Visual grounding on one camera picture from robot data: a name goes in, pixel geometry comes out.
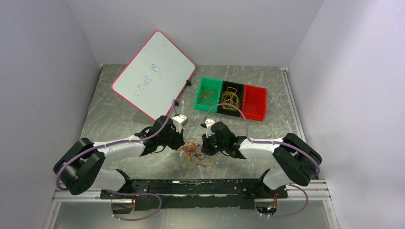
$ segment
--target white wall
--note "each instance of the white wall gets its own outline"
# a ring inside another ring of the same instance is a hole
[[[405,2],[325,0],[288,76],[342,229],[405,228]]]
[[[0,228],[42,228],[98,63],[64,0],[0,3]]]
[[[196,64],[287,66],[323,0],[67,0],[101,63],[163,31]]]

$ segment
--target black bin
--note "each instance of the black bin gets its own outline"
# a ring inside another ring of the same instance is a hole
[[[223,81],[222,82],[222,89],[221,89],[221,94],[219,97],[219,103],[223,103],[223,95],[224,93],[229,90],[230,92],[235,93],[236,91],[236,96],[234,96],[234,102],[237,102],[239,104],[239,109],[242,110],[242,105],[243,105],[243,93],[244,93],[245,85],[240,84],[240,83],[233,83],[229,81]],[[230,116],[235,116],[235,117],[240,117],[240,113],[235,110],[228,110],[226,108],[223,108],[222,106],[218,107],[217,113],[219,114],[224,114],[224,115],[230,115]]]

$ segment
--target red bin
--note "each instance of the red bin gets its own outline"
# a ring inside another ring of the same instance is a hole
[[[267,109],[267,89],[245,85],[242,112],[246,118],[263,121]]]

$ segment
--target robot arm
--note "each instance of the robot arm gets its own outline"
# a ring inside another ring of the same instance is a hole
[[[66,185],[66,188],[73,195],[81,194],[89,188],[130,192],[131,179],[119,169],[114,171],[105,169],[105,165],[127,157],[156,153],[158,148],[164,149],[168,146],[177,150],[184,145],[183,126],[187,124],[188,119],[182,114],[169,119],[158,135],[142,141],[142,139],[156,133],[163,126],[166,119],[166,116],[161,116],[153,126],[146,127],[141,132],[128,138],[116,141],[91,142],[88,138],[82,138],[56,163],[53,171],[57,174],[62,166],[72,158],[85,150],[95,147],[96,149],[81,156],[62,172],[60,179]],[[122,144],[113,145],[111,144],[113,142]]]
[[[270,189],[290,183],[307,186],[316,174],[316,166],[302,154],[293,154],[295,150],[279,143],[285,143],[299,148],[308,154],[319,165],[321,156],[307,145],[297,135],[289,133],[284,138],[249,141],[246,136],[235,136],[223,122],[215,122],[207,119],[205,124],[206,133],[202,135],[204,152],[214,155],[218,152],[232,158],[274,158],[278,166],[266,171],[263,175],[263,183]]]

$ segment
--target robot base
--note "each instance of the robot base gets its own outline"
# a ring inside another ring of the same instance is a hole
[[[276,190],[267,188],[257,179],[198,179],[198,180],[165,180],[133,179],[135,193],[150,192],[162,198],[161,208],[226,208],[255,209],[255,199],[287,198],[286,186]],[[128,196],[117,196],[102,190],[101,199],[131,199]],[[151,196],[135,197],[134,210],[157,209],[159,200]],[[130,213],[130,206],[113,204],[117,214]]]

